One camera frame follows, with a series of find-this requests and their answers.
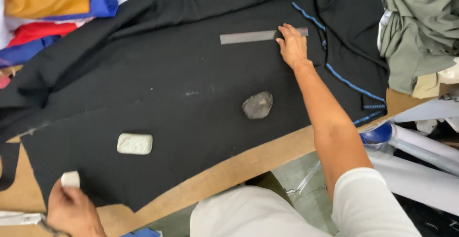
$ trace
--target green floor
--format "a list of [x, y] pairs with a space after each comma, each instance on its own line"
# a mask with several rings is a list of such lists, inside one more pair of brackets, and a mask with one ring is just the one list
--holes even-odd
[[[272, 173], [285, 190], [296, 190], [317, 162], [318, 157], [314, 152], [282, 165], [272, 170]], [[322, 170], [318, 170], [300, 195], [289, 194], [289, 197], [295, 209], [308, 223], [331, 235], [335, 235], [338, 230], [330, 218], [332, 204], [324, 185], [324, 173]], [[190, 216], [194, 206], [177, 211], [143, 228], [148, 227], [162, 231], [164, 237], [187, 237], [190, 235]]]

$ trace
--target white shirt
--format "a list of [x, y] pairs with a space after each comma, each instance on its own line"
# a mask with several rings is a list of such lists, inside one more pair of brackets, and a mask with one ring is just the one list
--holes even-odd
[[[357, 168], [335, 186], [332, 220], [341, 237], [419, 237], [382, 176]], [[330, 237], [314, 228], [274, 192], [244, 186], [200, 201], [190, 220], [191, 237]]]

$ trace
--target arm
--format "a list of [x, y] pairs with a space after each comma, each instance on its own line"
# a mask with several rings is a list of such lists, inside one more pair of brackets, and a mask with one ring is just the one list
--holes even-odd
[[72, 237], [106, 237], [94, 204], [80, 189], [61, 187], [60, 178], [49, 194], [48, 223]]
[[306, 37], [289, 24], [280, 26], [279, 30], [285, 40], [276, 41], [303, 94], [314, 128], [314, 144], [333, 200], [336, 181], [342, 174], [359, 167], [373, 168], [373, 165], [351, 119], [307, 59]]

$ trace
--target hand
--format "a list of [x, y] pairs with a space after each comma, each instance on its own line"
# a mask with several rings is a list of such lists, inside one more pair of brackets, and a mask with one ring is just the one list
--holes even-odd
[[106, 237], [94, 204], [80, 189], [54, 184], [48, 201], [48, 224], [72, 237]]
[[278, 29], [284, 35], [285, 40], [277, 38], [276, 41], [279, 43], [284, 61], [290, 68], [295, 70], [305, 64], [312, 66], [312, 62], [307, 59], [306, 37], [301, 36], [301, 33], [289, 24], [279, 26]]

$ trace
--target white sleeve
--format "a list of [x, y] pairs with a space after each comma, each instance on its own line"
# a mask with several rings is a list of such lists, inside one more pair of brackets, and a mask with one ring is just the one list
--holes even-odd
[[356, 168], [341, 175], [331, 218], [343, 237], [421, 236], [381, 174], [371, 168]]

